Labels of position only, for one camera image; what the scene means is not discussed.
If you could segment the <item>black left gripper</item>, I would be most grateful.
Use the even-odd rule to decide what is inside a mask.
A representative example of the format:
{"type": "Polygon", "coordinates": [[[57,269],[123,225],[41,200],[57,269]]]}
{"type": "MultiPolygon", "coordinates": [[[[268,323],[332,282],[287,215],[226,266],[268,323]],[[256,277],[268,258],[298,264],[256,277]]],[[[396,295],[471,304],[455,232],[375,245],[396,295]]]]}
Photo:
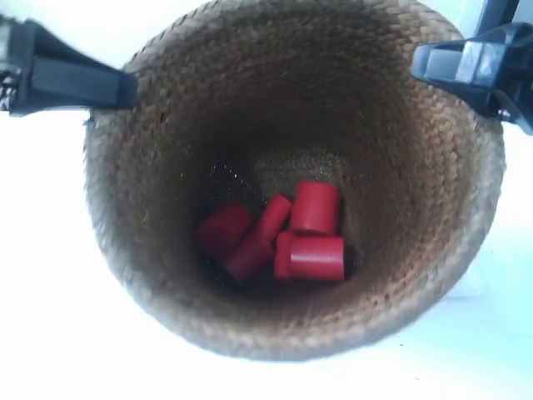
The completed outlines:
{"type": "Polygon", "coordinates": [[[1,15],[1,111],[49,108],[131,109],[137,79],[98,62],[34,21],[1,15]]]}

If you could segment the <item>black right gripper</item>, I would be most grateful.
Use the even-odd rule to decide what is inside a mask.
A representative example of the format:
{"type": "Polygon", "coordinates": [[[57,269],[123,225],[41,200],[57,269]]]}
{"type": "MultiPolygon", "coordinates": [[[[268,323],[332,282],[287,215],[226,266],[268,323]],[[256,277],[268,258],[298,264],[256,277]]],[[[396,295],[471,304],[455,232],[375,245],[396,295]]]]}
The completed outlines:
{"type": "Polygon", "coordinates": [[[458,97],[486,118],[532,134],[532,25],[512,22],[487,42],[434,42],[417,47],[411,75],[458,97]]]}

